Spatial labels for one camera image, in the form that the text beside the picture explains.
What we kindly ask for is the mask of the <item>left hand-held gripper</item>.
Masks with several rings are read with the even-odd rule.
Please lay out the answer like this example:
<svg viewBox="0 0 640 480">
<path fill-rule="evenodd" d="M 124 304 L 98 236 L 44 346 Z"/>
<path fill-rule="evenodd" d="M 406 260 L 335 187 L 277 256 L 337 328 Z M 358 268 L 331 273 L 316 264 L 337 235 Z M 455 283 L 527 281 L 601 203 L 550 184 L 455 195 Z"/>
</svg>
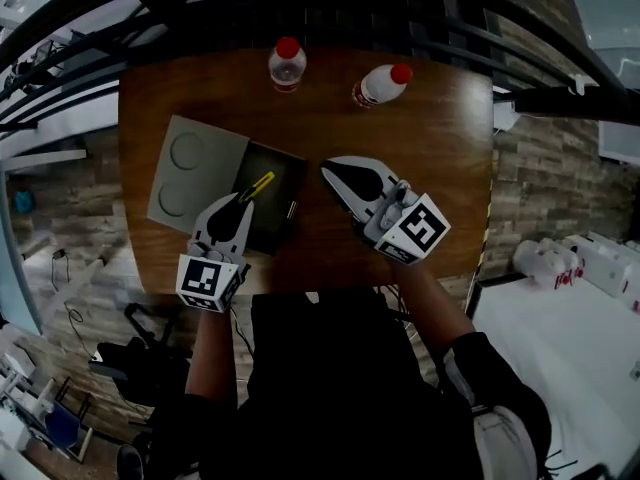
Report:
<svg viewBox="0 0 640 480">
<path fill-rule="evenodd" d="M 250 269 L 242 255 L 247 245 L 254 202 L 241 202 L 238 192 L 228 194 L 196 219 L 188 251 L 181 254 L 176 294 L 189 307 L 225 313 Z M 231 253 L 211 249 L 220 245 Z"/>
</svg>

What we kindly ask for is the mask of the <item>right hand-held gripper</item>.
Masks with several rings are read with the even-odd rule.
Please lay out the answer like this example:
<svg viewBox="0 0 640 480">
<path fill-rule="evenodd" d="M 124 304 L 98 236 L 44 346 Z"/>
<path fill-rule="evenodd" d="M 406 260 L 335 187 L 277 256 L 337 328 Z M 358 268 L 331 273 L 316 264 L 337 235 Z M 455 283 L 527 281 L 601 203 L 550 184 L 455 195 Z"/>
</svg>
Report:
<svg viewBox="0 0 640 480">
<path fill-rule="evenodd" d="M 379 160 L 341 156 L 323 161 L 322 175 L 342 205 L 360 222 L 369 247 L 404 264 L 424 260 L 450 230 L 427 194 L 419 195 Z"/>
</svg>

